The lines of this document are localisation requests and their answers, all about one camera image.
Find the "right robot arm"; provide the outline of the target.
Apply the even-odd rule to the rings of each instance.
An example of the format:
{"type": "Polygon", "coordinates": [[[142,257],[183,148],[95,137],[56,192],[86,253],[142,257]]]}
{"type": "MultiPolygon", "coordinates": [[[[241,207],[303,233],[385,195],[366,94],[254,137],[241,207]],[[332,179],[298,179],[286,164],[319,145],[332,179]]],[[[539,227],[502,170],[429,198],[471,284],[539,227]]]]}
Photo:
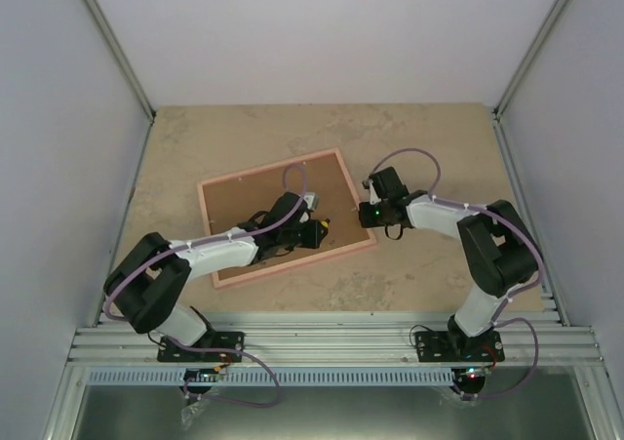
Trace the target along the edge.
{"type": "Polygon", "coordinates": [[[369,193],[359,204],[363,228],[432,230],[461,243],[474,285],[448,320],[448,352],[459,361],[473,359],[508,301],[543,266],[515,207],[506,200],[479,206],[410,192],[392,167],[369,175],[363,187],[369,193]]]}

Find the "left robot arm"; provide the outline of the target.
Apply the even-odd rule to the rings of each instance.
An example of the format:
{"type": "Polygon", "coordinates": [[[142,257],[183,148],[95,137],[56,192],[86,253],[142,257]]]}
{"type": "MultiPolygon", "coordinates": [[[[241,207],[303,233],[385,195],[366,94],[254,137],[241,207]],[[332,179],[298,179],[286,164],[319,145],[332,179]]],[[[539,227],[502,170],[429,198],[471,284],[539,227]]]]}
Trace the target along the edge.
{"type": "Polygon", "coordinates": [[[329,233],[328,219],[312,217],[318,195],[282,194],[229,230],[194,241],[143,236],[106,279],[104,310],[116,307],[138,334],[176,340],[192,361],[213,352],[215,330],[198,310],[179,302],[186,284],[221,270],[244,268],[296,249],[316,250],[329,233]]]}

